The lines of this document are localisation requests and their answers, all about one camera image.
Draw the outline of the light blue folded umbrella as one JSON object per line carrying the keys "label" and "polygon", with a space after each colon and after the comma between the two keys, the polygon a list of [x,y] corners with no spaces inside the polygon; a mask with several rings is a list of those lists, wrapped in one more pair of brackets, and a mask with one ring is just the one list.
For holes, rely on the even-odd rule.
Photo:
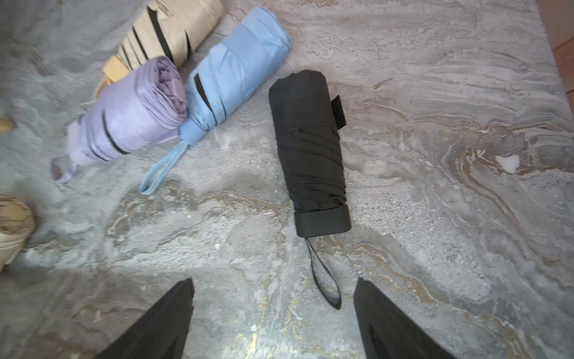
{"label": "light blue folded umbrella", "polygon": [[190,146],[221,125],[280,68],[291,39],[274,13],[255,7],[190,73],[188,119],[165,141],[181,141],[146,173],[141,194],[152,194]]}

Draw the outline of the black umbrella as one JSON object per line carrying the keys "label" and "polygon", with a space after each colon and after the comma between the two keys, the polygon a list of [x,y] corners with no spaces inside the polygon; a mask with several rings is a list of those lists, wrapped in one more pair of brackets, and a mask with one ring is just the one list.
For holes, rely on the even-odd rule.
{"label": "black umbrella", "polygon": [[277,80],[268,98],[296,232],[316,260],[312,237],[352,228],[339,136],[346,125],[342,100],[330,96],[327,79],[316,70]]}

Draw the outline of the small beige striped umbrella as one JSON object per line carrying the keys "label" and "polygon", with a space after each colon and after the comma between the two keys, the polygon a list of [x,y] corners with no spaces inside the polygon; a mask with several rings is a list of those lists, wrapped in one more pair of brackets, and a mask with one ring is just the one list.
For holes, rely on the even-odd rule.
{"label": "small beige striped umbrella", "polygon": [[220,0],[151,1],[104,65],[94,99],[150,59],[164,55],[182,67],[223,15]]}

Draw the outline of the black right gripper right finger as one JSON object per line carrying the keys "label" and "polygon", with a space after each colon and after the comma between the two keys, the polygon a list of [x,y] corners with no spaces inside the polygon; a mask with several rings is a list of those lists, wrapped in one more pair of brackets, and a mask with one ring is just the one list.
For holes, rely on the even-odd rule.
{"label": "black right gripper right finger", "polygon": [[360,278],[354,307],[367,358],[452,358],[372,282]]}

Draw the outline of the beige black-striped umbrella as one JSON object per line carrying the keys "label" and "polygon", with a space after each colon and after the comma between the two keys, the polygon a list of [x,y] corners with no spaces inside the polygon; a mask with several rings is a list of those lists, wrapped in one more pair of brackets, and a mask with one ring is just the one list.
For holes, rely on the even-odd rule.
{"label": "beige black-striped umbrella", "polygon": [[10,265],[36,228],[31,209],[17,197],[1,195],[1,270]]}

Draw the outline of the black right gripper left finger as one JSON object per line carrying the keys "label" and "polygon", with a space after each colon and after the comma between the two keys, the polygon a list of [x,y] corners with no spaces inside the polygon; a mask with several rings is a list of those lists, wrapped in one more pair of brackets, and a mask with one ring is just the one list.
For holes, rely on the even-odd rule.
{"label": "black right gripper left finger", "polygon": [[193,314],[191,278],[176,283],[97,358],[181,358]]}

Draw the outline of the purple umbrella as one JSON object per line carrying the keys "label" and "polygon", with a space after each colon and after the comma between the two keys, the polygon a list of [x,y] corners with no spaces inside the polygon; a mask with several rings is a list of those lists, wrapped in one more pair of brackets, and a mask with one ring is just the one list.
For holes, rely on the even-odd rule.
{"label": "purple umbrella", "polygon": [[187,118],[182,77],[166,56],[147,61],[102,90],[88,111],[67,127],[67,152],[51,161],[55,182],[80,167],[112,162],[177,130]]}

